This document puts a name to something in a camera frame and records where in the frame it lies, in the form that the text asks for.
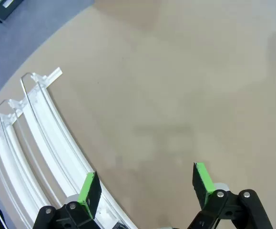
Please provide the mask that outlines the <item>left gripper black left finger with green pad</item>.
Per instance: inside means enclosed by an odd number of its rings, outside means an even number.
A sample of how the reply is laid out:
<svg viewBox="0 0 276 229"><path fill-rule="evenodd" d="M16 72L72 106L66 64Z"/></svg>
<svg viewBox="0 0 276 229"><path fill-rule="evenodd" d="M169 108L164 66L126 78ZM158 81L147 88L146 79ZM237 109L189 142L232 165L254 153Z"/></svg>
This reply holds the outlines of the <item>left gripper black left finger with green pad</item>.
<svg viewBox="0 0 276 229"><path fill-rule="evenodd" d="M102 194L97 172L87 174L75 201L56 209L44 206L34 222L34 229L99 229L95 215Z"/></svg>

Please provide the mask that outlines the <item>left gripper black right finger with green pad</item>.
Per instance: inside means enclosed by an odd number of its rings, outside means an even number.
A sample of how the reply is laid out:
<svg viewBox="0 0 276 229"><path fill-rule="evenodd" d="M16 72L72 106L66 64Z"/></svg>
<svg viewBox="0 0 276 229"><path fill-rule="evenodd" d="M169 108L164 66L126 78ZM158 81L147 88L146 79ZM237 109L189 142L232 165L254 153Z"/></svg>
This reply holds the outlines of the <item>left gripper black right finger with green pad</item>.
<svg viewBox="0 0 276 229"><path fill-rule="evenodd" d="M230 220L237 229L273 227L254 190L234 194L226 184L213 183L204 163L194 163L192 184L201 210L188 228L215 229L221 220Z"/></svg>

